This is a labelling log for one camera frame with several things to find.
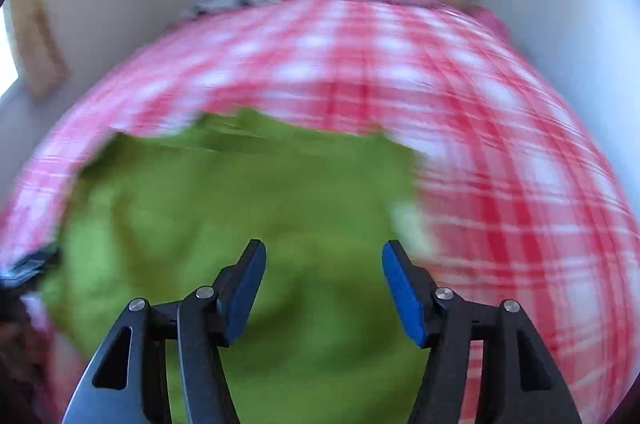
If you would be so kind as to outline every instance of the green towel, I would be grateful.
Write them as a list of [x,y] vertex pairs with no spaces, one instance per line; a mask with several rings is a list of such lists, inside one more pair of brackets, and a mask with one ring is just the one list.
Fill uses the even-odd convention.
[[[80,172],[42,287],[90,357],[130,299],[179,300],[251,238],[267,268],[244,334],[222,349],[242,424],[404,424],[426,354],[405,337],[381,266],[414,154],[381,133],[305,130],[240,110],[174,136],[116,134]],[[185,422],[175,349],[174,423]]]

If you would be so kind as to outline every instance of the window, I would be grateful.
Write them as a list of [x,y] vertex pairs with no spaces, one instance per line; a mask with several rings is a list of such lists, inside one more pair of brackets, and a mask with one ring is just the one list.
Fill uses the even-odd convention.
[[0,97],[18,78],[14,57],[9,48],[9,36],[4,25],[4,6],[0,6]]

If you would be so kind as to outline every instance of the red and white tablecloth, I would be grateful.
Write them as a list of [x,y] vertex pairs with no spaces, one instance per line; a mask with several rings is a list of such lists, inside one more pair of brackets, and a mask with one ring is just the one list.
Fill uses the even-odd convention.
[[[0,263],[49,241],[74,174],[112,130],[155,134],[235,104],[321,130],[382,125],[424,156],[418,185],[440,242],[426,263],[436,280],[478,302],[517,299],[584,423],[606,420],[640,369],[638,226],[563,100],[454,10],[287,0],[169,33],[105,77],[40,144],[4,211]],[[70,367],[49,335],[60,411],[81,362]],[[463,420],[472,415],[465,404]]]

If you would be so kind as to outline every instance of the bed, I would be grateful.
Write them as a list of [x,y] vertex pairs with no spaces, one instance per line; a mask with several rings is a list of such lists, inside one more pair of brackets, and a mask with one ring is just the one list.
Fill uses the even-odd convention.
[[[73,177],[113,130],[177,130],[200,111],[247,105],[293,124],[363,133],[380,125],[423,159],[421,223],[436,256],[414,257],[469,300],[517,299],[585,424],[604,422],[640,368],[638,226],[580,121],[512,47],[450,6],[343,0],[207,16],[138,50],[56,124],[0,219],[0,264],[48,242]],[[49,340],[60,417],[83,359]],[[474,417],[472,348],[461,422]]]

